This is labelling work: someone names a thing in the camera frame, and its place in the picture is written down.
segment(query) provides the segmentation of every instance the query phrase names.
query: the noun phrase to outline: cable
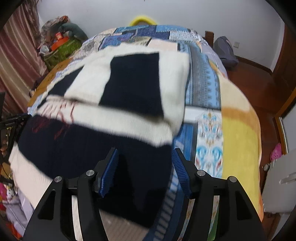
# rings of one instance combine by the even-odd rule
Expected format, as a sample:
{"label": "cable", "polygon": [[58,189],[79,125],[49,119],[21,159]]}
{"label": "cable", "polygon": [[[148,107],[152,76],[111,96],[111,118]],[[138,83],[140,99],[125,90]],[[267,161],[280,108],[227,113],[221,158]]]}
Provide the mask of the cable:
{"label": "cable", "polygon": [[[4,171],[4,173],[6,174],[6,176],[8,177],[8,179],[11,180],[11,181],[13,181],[13,180],[9,177],[9,175],[7,175],[7,173],[6,173],[6,171],[5,171],[5,169],[4,169],[2,163],[1,163],[1,166],[2,166],[2,170]],[[14,190],[14,184],[13,184],[13,186],[11,187],[11,189],[12,189],[12,191],[14,192],[15,196],[17,196],[17,194],[16,194],[16,192],[15,192],[15,190]]]}
{"label": "cable", "polygon": [[2,169],[3,169],[3,171],[4,171],[4,173],[6,174],[6,176],[9,178],[9,180],[11,180],[11,178],[9,177],[9,175],[7,175],[7,173],[6,173],[6,171],[5,171],[5,169],[4,169],[4,167],[3,167],[3,164],[1,163],[1,166],[2,166]]}

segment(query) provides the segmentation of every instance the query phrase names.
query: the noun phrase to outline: wooden floor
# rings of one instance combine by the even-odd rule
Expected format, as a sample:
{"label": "wooden floor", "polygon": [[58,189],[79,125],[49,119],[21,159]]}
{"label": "wooden floor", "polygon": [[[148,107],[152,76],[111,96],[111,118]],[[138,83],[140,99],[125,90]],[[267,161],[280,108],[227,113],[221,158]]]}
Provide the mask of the wooden floor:
{"label": "wooden floor", "polygon": [[[270,153],[280,142],[274,115],[286,101],[271,75],[262,69],[239,63],[232,71],[227,71],[229,79],[245,94],[255,109],[261,126],[262,159],[260,164],[260,188],[263,189],[266,173],[263,166],[270,161]],[[278,218],[276,215],[264,215],[263,227],[271,238]]]}

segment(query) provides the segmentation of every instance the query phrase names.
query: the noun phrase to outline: metal screw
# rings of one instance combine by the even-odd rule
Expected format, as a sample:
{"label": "metal screw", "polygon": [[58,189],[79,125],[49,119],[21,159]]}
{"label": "metal screw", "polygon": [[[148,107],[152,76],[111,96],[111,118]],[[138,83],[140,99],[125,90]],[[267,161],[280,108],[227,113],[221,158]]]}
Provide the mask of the metal screw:
{"label": "metal screw", "polygon": [[269,163],[265,164],[263,170],[267,172],[269,170]]}
{"label": "metal screw", "polygon": [[62,180],[62,177],[60,177],[60,176],[57,176],[57,177],[54,179],[54,181],[55,181],[56,183],[60,182],[61,180]]}
{"label": "metal screw", "polygon": [[199,175],[199,176],[204,176],[205,175],[205,171],[203,171],[203,170],[198,170],[197,171],[197,174]]}
{"label": "metal screw", "polygon": [[93,170],[88,170],[87,172],[86,172],[86,175],[87,176],[92,176],[94,174],[94,171]]}
{"label": "metal screw", "polygon": [[236,178],[236,177],[233,177],[233,176],[231,176],[231,177],[229,177],[229,181],[231,181],[231,182],[235,183],[235,182],[237,181],[237,178]]}

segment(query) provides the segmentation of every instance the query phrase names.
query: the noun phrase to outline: white wall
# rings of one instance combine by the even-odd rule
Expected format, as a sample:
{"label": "white wall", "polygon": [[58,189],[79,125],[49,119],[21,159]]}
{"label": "white wall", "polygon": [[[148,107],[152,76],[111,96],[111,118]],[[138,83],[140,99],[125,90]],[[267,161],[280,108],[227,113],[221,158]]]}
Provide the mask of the white wall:
{"label": "white wall", "polygon": [[288,151],[296,149],[296,105],[283,118],[283,126],[286,133]]}
{"label": "white wall", "polygon": [[38,13],[38,17],[39,17],[39,30],[41,31],[42,26],[45,24],[40,16],[40,14]]}
{"label": "white wall", "polygon": [[127,26],[137,15],[158,24],[193,28],[240,42],[235,54],[268,68],[277,52],[281,22],[265,0],[40,0],[43,22],[68,15],[91,37],[103,30]]}
{"label": "white wall", "polygon": [[279,58],[279,54],[281,52],[281,46],[283,44],[283,40],[284,40],[284,33],[285,33],[285,23],[284,21],[281,19],[281,17],[279,16],[280,18],[280,22],[281,22],[281,26],[280,26],[280,29],[279,29],[279,38],[278,38],[278,45],[277,45],[277,48],[276,48],[276,52],[275,52],[275,55],[274,55],[274,59],[271,63],[271,66],[270,66],[270,69],[273,71],[275,66],[276,66],[276,63],[277,63],[277,60]]}

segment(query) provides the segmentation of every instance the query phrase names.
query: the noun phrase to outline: yellow handle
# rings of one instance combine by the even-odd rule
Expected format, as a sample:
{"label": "yellow handle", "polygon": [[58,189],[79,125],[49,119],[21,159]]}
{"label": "yellow handle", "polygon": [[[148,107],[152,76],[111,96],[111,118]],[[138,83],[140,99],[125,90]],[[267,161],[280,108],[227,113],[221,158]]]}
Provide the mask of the yellow handle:
{"label": "yellow handle", "polygon": [[135,26],[140,22],[146,22],[148,25],[157,25],[157,23],[147,16],[138,16],[131,21],[130,26]]}

